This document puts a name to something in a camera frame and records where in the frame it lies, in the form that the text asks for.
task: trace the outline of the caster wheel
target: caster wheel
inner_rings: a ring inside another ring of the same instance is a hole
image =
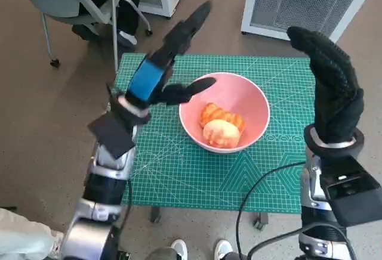
[[[60,60],[58,60],[58,59],[51,60],[51,61],[50,61],[50,65],[51,65],[52,67],[58,69],[58,68],[60,67],[60,65],[61,65],[61,62],[60,62]]]
[[[150,222],[158,223],[161,220],[161,208],[157,206],[151,207]]]
[[[128,252],[125,251],[117,251],[117,257],[115,258],[117,260],[130,260],[131,255]]]
[[[150,218],[150,222],[151,223],[159,223],[160,220],[161,220],[161,216],[160,215],[158,215],[157,217],[151,217]]]
[[[261,223],[259,219],[256,219],[254,222],[253,222],[253,226],[258,230],[258,231],[263,231],[265,229],[265,226],[267,224],[265,223]]]
[[[152,35],[153,35],[153,31],[146,29],[146,36],[152,36]]]

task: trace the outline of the gray floor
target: gray floor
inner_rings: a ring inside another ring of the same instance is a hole
[[[161,43],[163,34],[204,0],[181,0],[171,20],[147,15],[154,35],[139,30],[138,51]],[[213,0],[214,9],[189,52],[206,54],[300,56],[287,42],[240,33],[245,0]],[[367,0],[339,44],[358,69],[365,88],[365,112],[359,124],[366,136],[361,162],[382,182],[382,0]],[[82,183],[94,138],[87,123],[106,107],[105,81],[113,79],[110,43],[87,44],[70,27],[49,21],[53,48],[61,59],[52,70],[38,12],[27,0],[0,2],[0,205],[17,205],[19,212],[55,229],[64,230],[82,193]],[[152,249],[176,237],[187,241],[190,259],[212,259],[220,238],[235,243],[236,212],[166,209],[151,225],[148,208],[134,208],[123,234],[122,247],[143,259]],[[259,233],[251,214],[241,224],[244,251],[261,240],[300,226],[297,215],[271,215]],[[359,259],[382,256],[382,222],[350,229]],[[260,251],[256,259],[294,259],[297,238]]]

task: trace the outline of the white sneaker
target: white sneaker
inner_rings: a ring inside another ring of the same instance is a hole
[[[52,236],[54,237],[54,243],[53,247],[50,250],[50,253],[48,254],[48,257],[51,259],[59,259],[60,258],[60,252],[61,252],[61,244],[62,240],[64,239],[64,234],[59,231],[51,231]]]
[[[117,41],[119,45],[127,47],[131,50],[135,50],[135,47],[138,43],[134,35],[129,35],[128,33],[125,33],[121,30],[117,34]]]
[[[187,246],[182,239],[175,240],[171,244],[171,248],[173,248],[181,256],[182,260],[187,260]]]
[[[230,252],[233,252],[231,244],[227,240],[220,240],[215,246],[214,260],[223,259]]]

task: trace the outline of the table leg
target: table leg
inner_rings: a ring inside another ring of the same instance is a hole
[[[255,212],[255,220],[253,221],[253,226],[257,230],[263,231],[265,226],[269,223],[268,213],[266,212]]]
[[[150,222],[158,223],[161,220],[161,208],[159,206],[152,206],[150,212]]]

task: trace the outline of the robotic arm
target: robotic arm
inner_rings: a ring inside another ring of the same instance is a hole
[[[205,78],[189,86],[165,86],[176,55],[187,51],[210,10],[211,3],[206,2],[187,20],[179,22],[164,37],[163,46],[141,62],[126,93],[109,89],[110,111],[89,124],[97,147],[84,193],[63,240],[63,259],[120,259],[122,227],[115,222],[122,212],[122,197],[134,164],[136,136],[150,120],[149,106],[186,103],[215,83],[214,78]]]
[[[306,164],[301,175],[303,227],[326,222],[346,228],[382,219],[382,189],[356,158],[363,133],[356,128],[363,112],[349,56],[318,32],[290,27],[291,45],[310,57],[316,78],[315,122],[304,130]],[[315,227],[298,238],[300,259],[351,260],[344,237],[331,227]]]

